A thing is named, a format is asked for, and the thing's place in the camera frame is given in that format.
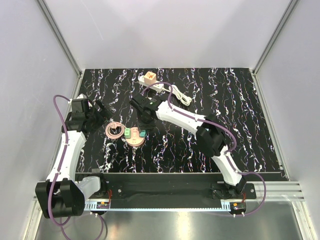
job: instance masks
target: white cable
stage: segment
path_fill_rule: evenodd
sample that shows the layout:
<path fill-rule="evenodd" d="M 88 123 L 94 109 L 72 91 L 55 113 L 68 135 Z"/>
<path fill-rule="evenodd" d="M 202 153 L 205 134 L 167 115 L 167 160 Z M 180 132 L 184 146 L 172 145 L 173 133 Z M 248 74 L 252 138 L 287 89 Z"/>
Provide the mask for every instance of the white cable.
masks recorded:
<path fill-rule="evenodd" d="M 179 91 L 176 85 L 172 85 L 172 93 L 176 96 L 176 98 L 185 106 L 189 106 L 192 102 L 192 98 L 189 96 L 184 95 L 182 92 Z"/>

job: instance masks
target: black marble surface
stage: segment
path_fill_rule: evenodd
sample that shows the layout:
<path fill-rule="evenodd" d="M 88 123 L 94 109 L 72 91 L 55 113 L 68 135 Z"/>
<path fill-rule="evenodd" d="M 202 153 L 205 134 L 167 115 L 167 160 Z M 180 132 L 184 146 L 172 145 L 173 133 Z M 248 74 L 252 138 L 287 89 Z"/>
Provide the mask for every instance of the black marble surface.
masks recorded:
<path fill-rule="evenodd" d="M 113 120 L 127 128 L 137 126 L 132 96 L 141 93 L 138 77 L 148 71 L 158 81 L 175 84 L 192 98 L 189 107 L 176 97 L 172 102 L 201 115 L 215 113 L 219 123 L 237 139 L 233 159 L 241 171 L 279 172 L 280 167 L 248 68 L 87 69 L 80 94 L 101 99 L 114 111 Z M 104 127 L 91 134 L 83 148 L 77 172 L 100 169 L 104 173 L 209 173 L 215 163 L 199 152 L 195 137 L 180 127 L 157 121 L 142 147 L 128 146 L 123 138 L 110 140 Z"/>

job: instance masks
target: pink coiled cable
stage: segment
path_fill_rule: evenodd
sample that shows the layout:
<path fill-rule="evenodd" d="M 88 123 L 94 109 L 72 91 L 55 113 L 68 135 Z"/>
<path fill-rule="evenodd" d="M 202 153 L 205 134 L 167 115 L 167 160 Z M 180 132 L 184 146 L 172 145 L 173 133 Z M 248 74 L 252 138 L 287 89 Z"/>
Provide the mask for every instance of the pink coiled cable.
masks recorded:
<path fill-rule="evenodd" d="M 120 133 L 118 134 L 113 134 L 111 132 L 111 129 L 116 129 L 116 128 L 121 128 Z M 110 122 L 106 127 L 105 127 L 105 135 L 110 138 L 110 139 L 118 139 L 121 138 L 121 136 L 125 133 L 125 128 L 126 126 L 123 125 L 121 122 L 113 121 Z"/>

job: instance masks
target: power strip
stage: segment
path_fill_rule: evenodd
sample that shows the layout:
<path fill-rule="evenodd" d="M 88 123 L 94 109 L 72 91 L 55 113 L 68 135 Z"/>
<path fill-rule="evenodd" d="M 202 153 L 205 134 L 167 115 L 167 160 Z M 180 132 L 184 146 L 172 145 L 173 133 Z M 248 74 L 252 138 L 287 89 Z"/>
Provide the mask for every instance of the power strip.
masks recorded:
<path fill-rule="evenodd" d="M 139 84 L 141 84 L 142 86 L 148 87 L 149 85 L 147 83 L 145 83 L 145 77 L 141 76 L 139 77 Z M 164 84 L 156 84 L 150 87 L 153 90 L 156 90 L 157 92 L 162 92 L 164 91 Z"/>

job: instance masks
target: green block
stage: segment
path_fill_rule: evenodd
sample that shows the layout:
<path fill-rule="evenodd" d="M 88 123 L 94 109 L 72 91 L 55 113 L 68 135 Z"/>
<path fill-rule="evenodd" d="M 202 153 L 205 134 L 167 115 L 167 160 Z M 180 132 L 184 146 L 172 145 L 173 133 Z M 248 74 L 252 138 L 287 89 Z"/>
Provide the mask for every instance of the green block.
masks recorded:
<path fill-rule="evenodd" d="M 130 128 L 125 128 L 125 129 L 124 129 L 124 137 L 125 137 L 126 139 L 131 138 L 131 130 L 130 130 Z"/>
<path fill-rule="evenodd" d="M 146 130 L 142 130 L 140 133 L 139 133 L 139 136 L 140 138 L 144 138 L 146 136 Z"/>

